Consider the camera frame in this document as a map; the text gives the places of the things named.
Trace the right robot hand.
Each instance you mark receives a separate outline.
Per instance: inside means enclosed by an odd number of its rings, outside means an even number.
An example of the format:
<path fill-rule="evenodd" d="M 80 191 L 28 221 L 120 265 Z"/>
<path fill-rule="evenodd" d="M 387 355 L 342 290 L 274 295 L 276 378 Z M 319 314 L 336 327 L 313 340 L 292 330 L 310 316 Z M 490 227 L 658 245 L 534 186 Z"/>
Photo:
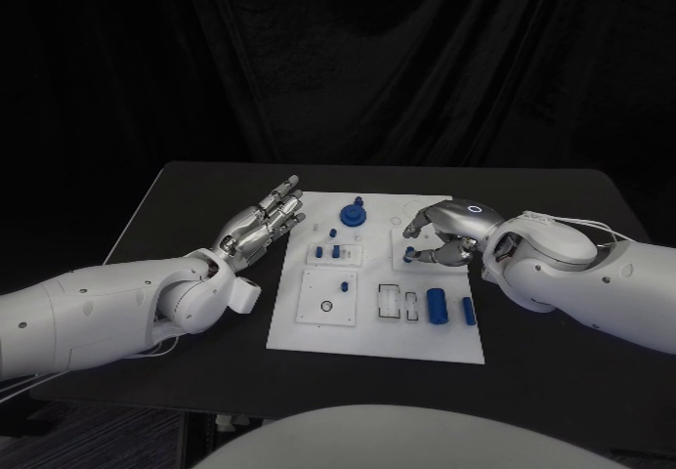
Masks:
<path fill-rule="evenodd" d="M 489 206 L 476 201 L 453 198 L 421 208 L 403 231 L 404 238 L 418 238 L 423 228 L 431 226 L 443 245 L 421 251 L 408 249 L 404 260 L 463 267 L 476 252 L 483 253 L 490 236 L 505 218 Z"/>

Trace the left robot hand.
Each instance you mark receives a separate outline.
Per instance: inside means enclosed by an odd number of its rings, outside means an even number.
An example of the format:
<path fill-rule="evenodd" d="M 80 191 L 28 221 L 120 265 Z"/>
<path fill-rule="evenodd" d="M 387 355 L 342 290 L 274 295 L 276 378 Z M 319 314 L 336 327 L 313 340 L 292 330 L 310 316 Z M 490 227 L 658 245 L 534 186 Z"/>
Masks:
<path fill-rule="evenodd" d="M 292 175 L 261 202 L 247 207 L 227 222 L 212 252 L 235 273 L 251 267 L 269 246 L 303 222 L 300 178 Z"/>

